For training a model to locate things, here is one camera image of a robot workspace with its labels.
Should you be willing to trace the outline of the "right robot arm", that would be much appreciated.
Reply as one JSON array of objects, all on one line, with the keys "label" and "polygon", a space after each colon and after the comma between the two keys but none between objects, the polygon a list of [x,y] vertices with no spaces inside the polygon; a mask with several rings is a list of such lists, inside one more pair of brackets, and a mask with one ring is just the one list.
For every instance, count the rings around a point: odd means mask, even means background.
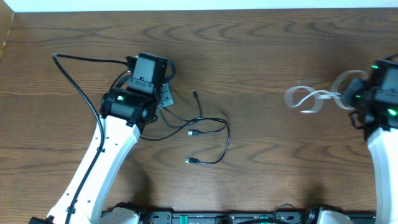
[{"label": "right robot arm", "polygon": [[375,61],[367,80],[342,93],[355,129],[363,130],[374,167],[376,223],[397,223],[397,55]]}]

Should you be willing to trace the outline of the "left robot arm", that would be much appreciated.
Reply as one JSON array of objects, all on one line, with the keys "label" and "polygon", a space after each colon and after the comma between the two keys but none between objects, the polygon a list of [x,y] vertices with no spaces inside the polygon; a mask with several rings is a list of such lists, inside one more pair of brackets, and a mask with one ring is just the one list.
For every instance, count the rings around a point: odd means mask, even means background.
[{"label": "left robot arm", "polygon": [[123,161],[138,142],[145,126],[157,121],[157,111],[173,103],[169,82],[176,69],[167,58],[149,53],[126,57],[128,76],[117,78],[103,95],[100,110],[62,67],[65,78],[79,92],[97,122],[93,139],[69,186],[45,218],[30,223],[104,223],[103,207]]}]

